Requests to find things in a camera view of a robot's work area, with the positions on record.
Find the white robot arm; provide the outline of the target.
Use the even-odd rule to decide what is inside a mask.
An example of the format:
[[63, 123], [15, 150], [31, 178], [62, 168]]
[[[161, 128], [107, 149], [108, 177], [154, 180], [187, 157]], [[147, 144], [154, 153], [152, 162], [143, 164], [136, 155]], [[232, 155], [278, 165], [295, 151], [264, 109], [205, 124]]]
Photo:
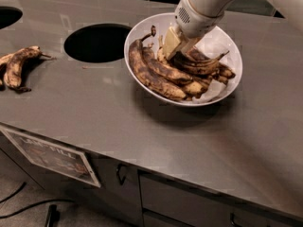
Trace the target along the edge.
[[[234, 0], [180, 0], [174, 11], [175, 23], [168, 29], [163, 51], [168, 60], [187, 52], [224, 17]], [[303, 30], [303, 0], [267, 0], [287, 21]]]

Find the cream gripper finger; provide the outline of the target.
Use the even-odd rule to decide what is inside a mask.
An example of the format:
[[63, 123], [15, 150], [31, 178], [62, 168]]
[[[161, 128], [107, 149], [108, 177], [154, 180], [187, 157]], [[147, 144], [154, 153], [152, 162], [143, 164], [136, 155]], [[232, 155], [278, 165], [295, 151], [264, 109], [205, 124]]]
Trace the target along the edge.
[[173, 26], [170, 26], [163, 44], [163, 53], [167, 60], [170, 60], [174, 56], [181, 43], [182, 41], [179, 38], [176, 29]]
[[197, 38], [193, 38], [193, 39], [186, 39], [183, 41], [182, 43], [182, 47], [180, 49], [180, 51], [185, 54], [186, 52], [189, 51], [189, 49], [191, 47], [193, 47], [196, 43], [198, 43], [202, 38], [201, 37], [197, 37]]

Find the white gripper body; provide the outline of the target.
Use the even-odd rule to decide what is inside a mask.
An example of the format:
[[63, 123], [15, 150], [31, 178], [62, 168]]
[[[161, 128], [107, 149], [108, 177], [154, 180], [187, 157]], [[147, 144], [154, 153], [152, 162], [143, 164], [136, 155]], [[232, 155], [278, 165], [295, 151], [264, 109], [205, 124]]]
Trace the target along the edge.
[[223, 18], [223, 12], [215, 16], [206, 15], [194, 7], [194, 0], [180, 0], [175, 10], [176, 24], [190, 38], [204, 37]]

